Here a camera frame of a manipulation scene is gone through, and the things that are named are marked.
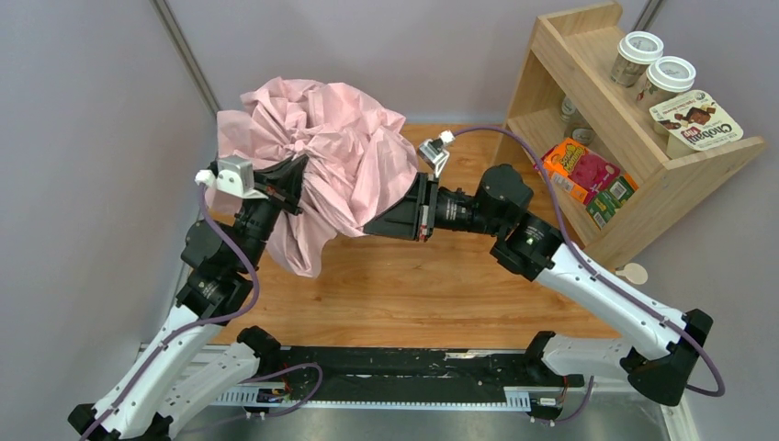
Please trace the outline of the pink folding umbrella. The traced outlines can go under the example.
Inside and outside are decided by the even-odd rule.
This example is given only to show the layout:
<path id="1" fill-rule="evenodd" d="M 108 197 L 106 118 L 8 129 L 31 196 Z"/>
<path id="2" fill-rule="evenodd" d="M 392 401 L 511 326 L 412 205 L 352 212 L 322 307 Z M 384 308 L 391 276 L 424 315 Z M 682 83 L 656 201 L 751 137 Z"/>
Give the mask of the pink folding umbrella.
<path id="1" fill-rule="evenodd" d="M 345 83 L 274 78 L 242 94 L 241 110 L 218 112 L 218 156 L 266 169 L 305 155 L 299 215 L 282 214 L 266 250 L 297 276 L 317 277 L 324 246 L 397 203 L 419 171 L 402 135 L 406 118 Z"/>

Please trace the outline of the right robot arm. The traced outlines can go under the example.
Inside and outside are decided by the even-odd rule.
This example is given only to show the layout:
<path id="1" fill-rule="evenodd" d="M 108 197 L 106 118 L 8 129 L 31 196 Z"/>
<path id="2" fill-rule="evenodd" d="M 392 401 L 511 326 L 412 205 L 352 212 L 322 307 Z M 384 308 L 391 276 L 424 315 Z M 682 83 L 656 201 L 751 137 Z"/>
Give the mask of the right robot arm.
<path id="1" fill-rule="evenodd" d="M 491 236 L 491 256 L 505 270 L 575 301 L 618 332 L 616 339 L 539 332 L 525 351 L 534 376 L 623 380 L 658 404 L 679 404 L 712 318 L 698 309 L 676 310 L 629 286 L 533 214 L 532 197 L 509 164 L 488 168 L 471 195 L 420 173 L 401 200 L 364 230 L 416 242 L 435 230 Z"/>

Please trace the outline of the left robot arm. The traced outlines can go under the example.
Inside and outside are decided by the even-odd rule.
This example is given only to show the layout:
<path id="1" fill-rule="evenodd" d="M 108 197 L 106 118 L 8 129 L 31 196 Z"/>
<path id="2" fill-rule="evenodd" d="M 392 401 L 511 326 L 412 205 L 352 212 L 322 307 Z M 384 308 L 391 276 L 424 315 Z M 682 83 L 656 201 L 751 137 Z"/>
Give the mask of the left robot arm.
<path id="1" fill-rule="evenodd" d="M 102 399 L 76 406 L 69 424 L 83 440 L 172 440 L 223 392 L 258 373 L 278 343 L 258 327 L 198 372 L 186 368 L 260 294 L 258 263 L 279 217 L 297 215 L 306 156 L 255 169 L 237 155 L 197 172 L 201 193 L 233 196 L 233 224 L 216 222 L 207 206 L 186 234 L 181 254 L 188 278 L 164 324 L 128 373 Z"/>

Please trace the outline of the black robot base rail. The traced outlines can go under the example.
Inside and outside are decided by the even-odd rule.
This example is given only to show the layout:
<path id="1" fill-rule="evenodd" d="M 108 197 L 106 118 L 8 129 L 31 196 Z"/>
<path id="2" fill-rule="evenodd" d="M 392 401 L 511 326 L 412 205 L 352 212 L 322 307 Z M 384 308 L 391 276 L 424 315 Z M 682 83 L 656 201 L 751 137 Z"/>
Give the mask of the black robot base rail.
<path id="1" fill-rule="evenodd" d="M 521 350 L 284 346 L 269 370 L 281 379 L 244 383 L 214 404 L 283 409 L 304 398 L 320 409 L 560 413 L 581 375 L 560 377 Z"/>

